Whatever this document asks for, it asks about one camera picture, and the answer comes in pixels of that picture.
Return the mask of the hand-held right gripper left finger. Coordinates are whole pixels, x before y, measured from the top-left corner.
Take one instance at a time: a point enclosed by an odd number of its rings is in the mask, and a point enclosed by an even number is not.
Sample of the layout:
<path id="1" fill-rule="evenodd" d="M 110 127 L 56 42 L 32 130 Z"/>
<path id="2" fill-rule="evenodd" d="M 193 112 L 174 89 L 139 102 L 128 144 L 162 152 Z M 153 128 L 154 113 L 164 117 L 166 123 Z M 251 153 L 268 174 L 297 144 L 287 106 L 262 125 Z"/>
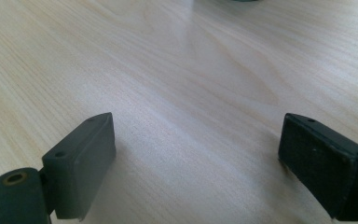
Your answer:
<path id="1" fill-rule="evenodd" d="M 113 116 L 83 121 L 42 157 L 49 212 L 59 219 L 84 218 L 116 156 Z"/>

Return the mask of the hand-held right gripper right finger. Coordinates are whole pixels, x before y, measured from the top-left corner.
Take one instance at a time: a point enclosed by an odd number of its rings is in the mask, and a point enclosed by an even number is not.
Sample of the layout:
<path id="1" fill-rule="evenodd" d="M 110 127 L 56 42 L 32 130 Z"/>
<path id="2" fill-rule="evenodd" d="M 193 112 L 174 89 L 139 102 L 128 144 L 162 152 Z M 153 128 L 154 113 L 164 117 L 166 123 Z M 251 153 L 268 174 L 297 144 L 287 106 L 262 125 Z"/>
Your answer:
<path id="1" fill-rule="evenodd" d="M 338 221 L 358 221 L 358 144 L 321 122 L 284 116 L 279 160 Z"/>

